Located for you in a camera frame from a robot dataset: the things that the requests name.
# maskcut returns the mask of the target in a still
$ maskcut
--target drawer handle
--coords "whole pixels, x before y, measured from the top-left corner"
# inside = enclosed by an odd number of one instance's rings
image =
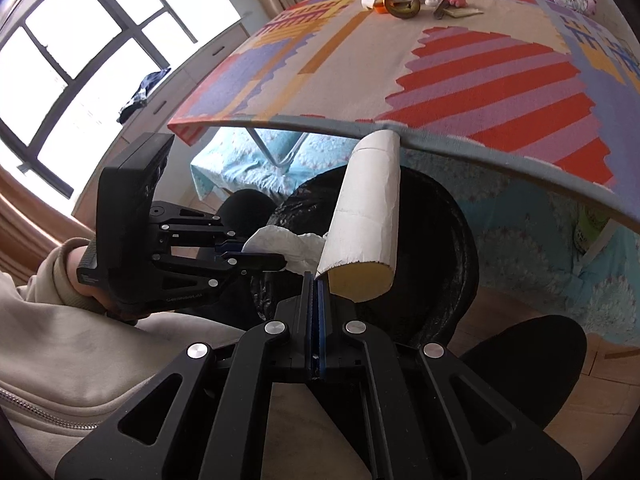
[[[160,103],[160,106],[154,110],[154,115],[157,114],[165,104],[166,101],[162,101],[162,103]]]

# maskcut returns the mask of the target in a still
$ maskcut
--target black trash bin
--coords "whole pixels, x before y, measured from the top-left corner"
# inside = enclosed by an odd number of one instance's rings
[[[295,234],[329,230],[346,167],[305,182],[276,209],[269,224]],[[258,313],[273,319],[279,301],[300,293],[302,277],[269,272],[252,281]],[[453,197],[432,178],[401,168],[398,262],[390,291],[356,304],[358,318],[394,341],[446,345],[478,289],[478,254]]]

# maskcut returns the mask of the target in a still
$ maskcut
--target roll of tape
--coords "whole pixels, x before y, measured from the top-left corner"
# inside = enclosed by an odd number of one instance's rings
[[[420,12],[420,0],[382,0],[382,3],[389,14],[404,20]]]

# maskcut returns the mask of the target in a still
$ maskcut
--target silver zipper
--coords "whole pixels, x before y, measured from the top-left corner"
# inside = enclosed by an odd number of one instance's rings
[[[24,399],[21,399],[17,395],[8,392],[4,388],[0,388],[0,399],[5,400],[13,406],[17,406],[18,408],[24,410],[25,412],[32,413],[33,415],[39,416],[43,420],[50,422],[51,424],[55,424],[60,428],[67,428],[68,430],[85,430],[91,431],[95,430],[98,427],[98,424],[76,424],[75,422],[71,422],[69,420],[64,420],[63,418],[59,418],[55,415],[51,415],[46,412],[42,408],[37,407],[35,404],[31,404]]]

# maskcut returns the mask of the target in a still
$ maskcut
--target silver bolt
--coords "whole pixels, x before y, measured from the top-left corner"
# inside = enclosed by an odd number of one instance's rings
[[[209,349],[204,343],[194,343],[189,348],[187,348],[187,355],[191,359],[200,359],[201,357],[207,355],[208,351]]]
[[[347,323],[347,332],[350,334],[362,334],[366,329],[367,325],[361,321],[350,321]]]
[[[264,326],[264,331],[267,334],[281,334],[286,327],[287,326],[281,321],[270,321]]]
[[[431,359],[438,359],[444,355],[444,348],[438,343],[428,343],[422,349],[424,354]]]

